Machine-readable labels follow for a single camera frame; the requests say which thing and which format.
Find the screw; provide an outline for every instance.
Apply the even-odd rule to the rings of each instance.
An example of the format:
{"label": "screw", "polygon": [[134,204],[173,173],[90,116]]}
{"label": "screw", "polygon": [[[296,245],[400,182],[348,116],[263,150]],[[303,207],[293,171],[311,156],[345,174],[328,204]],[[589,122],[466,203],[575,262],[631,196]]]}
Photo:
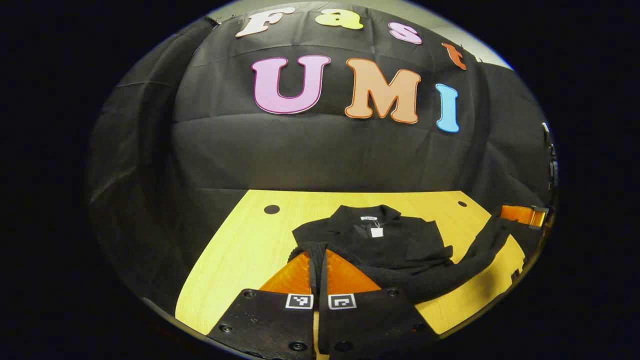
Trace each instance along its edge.
{"label": "screw", "polygon": [[289,348],[293,351],[305,351],[307,349],[307,344],[305,343],[300,343],[300,342],[294,342],[289,344]]}
{"label": "screw", "polygon": [[264,357],[262,355],[258,354],[257,352],[247,351],[247,352],[245,352],[245,354],[249,354],[251,356],[255,356],[255,357],[259,357],[260,359],[264,359]]}

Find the clothing label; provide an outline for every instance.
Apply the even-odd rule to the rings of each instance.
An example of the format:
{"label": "clothing label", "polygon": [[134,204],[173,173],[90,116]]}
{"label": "clothing label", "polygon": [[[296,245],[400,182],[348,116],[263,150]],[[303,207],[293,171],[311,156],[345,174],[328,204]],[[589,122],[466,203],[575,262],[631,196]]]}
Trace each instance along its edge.
{"label": "clothing label", "polygon": [[381,227],[372,227],[371,228],[371,236],[374,238],[381,238],[382,235],[382,228]]}

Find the letter u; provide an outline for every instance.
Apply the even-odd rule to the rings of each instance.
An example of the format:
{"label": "letter u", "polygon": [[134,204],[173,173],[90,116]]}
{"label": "letter u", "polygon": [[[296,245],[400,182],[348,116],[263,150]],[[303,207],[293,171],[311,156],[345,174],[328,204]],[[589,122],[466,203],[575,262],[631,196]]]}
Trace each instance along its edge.
{"label": "letter u", "polygon": [[302,92],[296,97],[280,95],[280,69],[287,65],[285,58],[270,58],[254,63],[255,103],[264,111],[274,114],[295,114],[309,110],[320,99],[324,66],[331,58],[321,55],[302,56],[298,63],[305,67]]}

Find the black sweater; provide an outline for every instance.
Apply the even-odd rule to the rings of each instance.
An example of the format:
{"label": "black sweater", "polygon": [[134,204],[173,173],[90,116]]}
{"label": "black sweater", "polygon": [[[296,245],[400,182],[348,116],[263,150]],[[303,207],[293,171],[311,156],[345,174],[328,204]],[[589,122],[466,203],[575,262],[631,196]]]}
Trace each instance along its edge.
{"label": "black sweater", "polygon": [[[319,286],[324,252],[329,249],[382,288],[397,286],[418,303],[456,289],[489,266],[512,226],[513,222],[492,216],[462,260],[454,264],[453,247],[444,246],[435,221],[403,217],[386,205],[340,206],[330,218],[303,224],[293,231],[298,247],[289,261],[302,252],[309,253]],[[372,236],[371,229],[378,227],[383,229],[383,236]]]}

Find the yellow tabletop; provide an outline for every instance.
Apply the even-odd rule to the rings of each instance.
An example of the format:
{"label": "yellow tabletop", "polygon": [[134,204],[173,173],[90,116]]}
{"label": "yellow tabletop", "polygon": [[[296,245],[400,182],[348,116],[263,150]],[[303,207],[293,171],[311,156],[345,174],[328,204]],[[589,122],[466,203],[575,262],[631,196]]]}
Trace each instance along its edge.
{"label": "yellow tabletop", "polygon": [[[292,231],[330,217],[340,205],[367,208],[387,205],[402,216],[435,220],[444,245],[453,246],[454,263],[465,255],[491,215],[463,192],[324,193],[249,190],[213,236],[182,287],[176,319],[208,334],[238,293],[259,289],[287,263],[296,247]],[[267,214],[264,208],[280,211]],[[512,236],[493,263],[464,285],[437,299],[416,305],[439,334],[487,305],[522,271],[524,253]],[[319,355],[318,360],[328,356]]]}

